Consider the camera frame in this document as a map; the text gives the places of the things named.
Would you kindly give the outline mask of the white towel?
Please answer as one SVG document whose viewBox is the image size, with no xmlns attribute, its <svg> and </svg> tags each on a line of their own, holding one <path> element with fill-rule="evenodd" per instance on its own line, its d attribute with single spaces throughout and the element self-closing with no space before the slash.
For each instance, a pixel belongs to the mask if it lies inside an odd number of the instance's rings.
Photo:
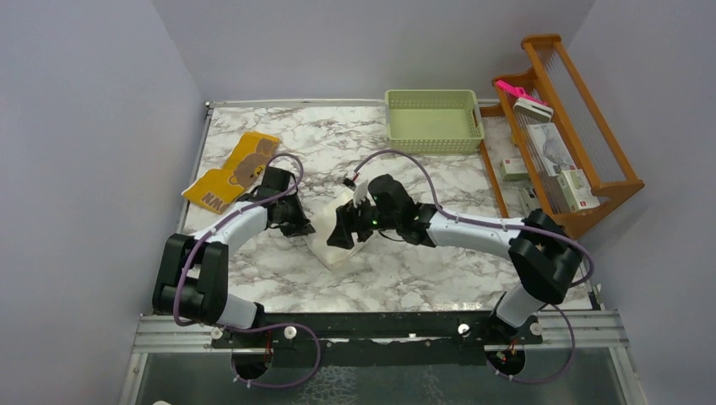
<svg viewBox="0 0 716 405">
<path fill-rule="evenodd" d="M 310 251 L 330 270 L 337 270 L 359 250 L 354 234 L 359 225 L 359 204 L 366 203 L 366 183 L 347 189 L 311 218 L 315 232 L 307 237 Z"/>
</svg>

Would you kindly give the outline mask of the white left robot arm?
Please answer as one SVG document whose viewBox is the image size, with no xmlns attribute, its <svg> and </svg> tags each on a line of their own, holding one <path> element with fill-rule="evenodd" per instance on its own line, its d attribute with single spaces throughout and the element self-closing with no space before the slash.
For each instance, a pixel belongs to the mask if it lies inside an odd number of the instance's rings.
<svg viewBox="0 0 716 405">
<path fill-rule="evenodd" d="M 264 308 L 230 293 L 229 260 L 265 230 L 277 229 L 287 238 L 314 233 L 297 194 L 300 179 L 268 167 L 261 183 L 215 223 L 191 235 L 171 235 L 155 282 L 153 309 L 174 316 L 180 326 L 230 327 L 243 345 L 261 343 Z"/>
</svg>

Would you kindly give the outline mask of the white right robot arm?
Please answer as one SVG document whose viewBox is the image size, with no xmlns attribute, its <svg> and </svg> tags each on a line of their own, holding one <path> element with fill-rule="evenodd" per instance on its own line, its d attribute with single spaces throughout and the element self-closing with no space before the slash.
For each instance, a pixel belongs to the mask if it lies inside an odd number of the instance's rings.
<svg viewBox="0 0 716 405">
<path fill-rule="evenodd" d="M 458 247 L 510 261 L 519 283 L 498 301 L 489 336 L 508 343 L 536 311 L 559 305 L 581 267 L 583 253 L 541 210 L 524 219 L 459 215 L 436 203 L 415 202 L 390 175 L 360 184 L 348 202 L 328 214 L 328 246 L 351 250 L 378 231 L 393 230 L 414 246 Z"/>
</svg>

